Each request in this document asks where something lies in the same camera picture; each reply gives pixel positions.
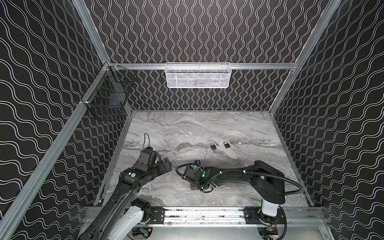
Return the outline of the black padlock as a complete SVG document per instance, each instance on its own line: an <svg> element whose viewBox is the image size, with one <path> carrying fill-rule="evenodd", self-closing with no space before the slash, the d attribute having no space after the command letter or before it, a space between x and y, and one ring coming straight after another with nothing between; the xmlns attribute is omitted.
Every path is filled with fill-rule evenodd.
<svg viewBox="0 0 384 240"><path fill-rule="evenodd" d="M226 149L231 147L231 145L228 142L224 142L224 146L225 146Z"/></svg>
<svg viewBox="0 0 384 240"><path fill-rule="evenodd" d="M217 147L216 147L216 144L215 144L215 143L211 143L211 144L210 144L210 147L211 147L211 149L212 149L212 150L216 150L216 149L217 149Z"/></svg>

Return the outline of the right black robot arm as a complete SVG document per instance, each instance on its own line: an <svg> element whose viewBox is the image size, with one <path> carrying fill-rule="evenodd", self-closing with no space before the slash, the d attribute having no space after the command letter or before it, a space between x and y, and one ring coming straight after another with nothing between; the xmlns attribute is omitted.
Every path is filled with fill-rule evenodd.
<svg viewBox="0 0 384 240"><path fill-rule="evenodd" d="M210 193L221 186L251 186L261 197L261 216L275 218L279 206L284 204L285 175L262 161L252 166L234 169L202 167L196 161L176 168L176 173L188 181L193 190Z"/></svg>

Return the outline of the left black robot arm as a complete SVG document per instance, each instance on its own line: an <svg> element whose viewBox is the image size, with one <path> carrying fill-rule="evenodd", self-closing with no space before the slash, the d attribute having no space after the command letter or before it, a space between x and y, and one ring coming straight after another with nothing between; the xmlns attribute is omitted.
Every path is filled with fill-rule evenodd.
<svg viewBox="0 0 384 240"><path fill-rule="evenodd" d="M120 173L116 188L95 220L78 237L79 240L108 240L113 238L113 229L118 225L120 215L137 198L141 188L156 177L172 170L168 158L162 159L152 147L141 151L135 164Z"/></svg>

